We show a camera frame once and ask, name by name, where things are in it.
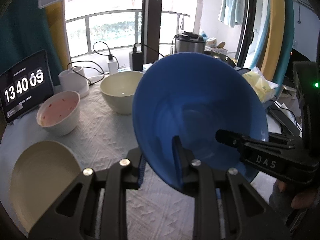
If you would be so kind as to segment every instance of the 13 40 09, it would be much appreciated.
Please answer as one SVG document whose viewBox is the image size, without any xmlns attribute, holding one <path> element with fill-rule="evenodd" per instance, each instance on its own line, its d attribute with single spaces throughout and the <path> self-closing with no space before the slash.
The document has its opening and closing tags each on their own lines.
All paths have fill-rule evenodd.
<svg viewBox="0 0 320 240">
<path fill-rule="evenodd" d="M 42 69 L 36 69 L 28 74 L 17 79 L 14 84 L 10 85 L 4 91 L 6 104 L 11 103 L 17 97 L 27 93 L 30 88 L 36 88 L 44 82 L 44 74 Z"/>
</svg>

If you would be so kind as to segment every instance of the yellow tissue package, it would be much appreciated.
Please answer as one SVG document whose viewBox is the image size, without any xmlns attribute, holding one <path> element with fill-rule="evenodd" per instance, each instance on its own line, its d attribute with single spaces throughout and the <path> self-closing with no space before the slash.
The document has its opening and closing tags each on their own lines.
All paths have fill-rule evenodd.
<svg viewBox="0 0 320 240">
<path fill-rule="evenodd" d="M 275 96 L 275 88 L 278 85 L 266 80 L 257 67 L 242 76 L 252 86 L 261 103 L 265 103 Z"/>
</svg>

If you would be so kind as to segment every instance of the black charger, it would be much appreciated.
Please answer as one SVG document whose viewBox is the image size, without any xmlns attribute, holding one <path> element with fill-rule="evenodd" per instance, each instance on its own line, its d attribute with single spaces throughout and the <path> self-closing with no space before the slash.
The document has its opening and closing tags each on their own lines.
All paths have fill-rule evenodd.
<svg viewBox="0 0 320 240">
<path fill-rule="evenodd" d="M 132 51 L 129 52 L 129 65 L 131 70 L 143 70 L 143 52 L 137 51 L 136 46 L 133 46 Z"/>
</svg>

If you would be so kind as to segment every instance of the stainless steel pot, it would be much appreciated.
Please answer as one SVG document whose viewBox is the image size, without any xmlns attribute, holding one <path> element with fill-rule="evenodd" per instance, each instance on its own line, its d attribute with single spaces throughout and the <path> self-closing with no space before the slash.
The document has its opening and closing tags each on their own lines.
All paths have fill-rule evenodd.
<svg viewBox="0 0 320 240">
<path fill-rule="evenodd" d="M 224 54 L 221 54 L 221 53 L 218 53 L 218 52 L 214 52 L 214 51 L 210 51 L 210 50 L 207 50 L 204 53 L 206 55 L 209 55 L 211 57 L 217 58 L 217 59 L 227 63 L 229 66 L 231 66 L 233 68 L 236 67 L 236 63 L 231 58 L 229 58 L 228 56 L 226 56 Z"/>
<path fill-rule="evenodd" d="M 183 32 L 175 36 L 174 52 L 199 52 L 204 53 L 205 41 L 203 37 L 192 32 Z"/>
</svg>

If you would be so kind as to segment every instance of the blue bowl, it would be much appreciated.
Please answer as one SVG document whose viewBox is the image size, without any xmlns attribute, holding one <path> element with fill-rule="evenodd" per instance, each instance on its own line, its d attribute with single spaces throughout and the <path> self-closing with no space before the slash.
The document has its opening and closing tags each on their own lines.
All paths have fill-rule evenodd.
<svg viewBox="0 0 320 240">
<path fill-rule="evenodd" d="M 181 190 L 172 138 L 214 169 L 237 168 L 252 181 L 258 171 L 239 161 L 235 148 L 215 140 L 219 129 L 268 141 L 265 110 L 233 68 L 199 53 L 178 53 L 154 63 L 142 77 L 132 106 L 139 147 L 156 174 Z"/>
</svg>

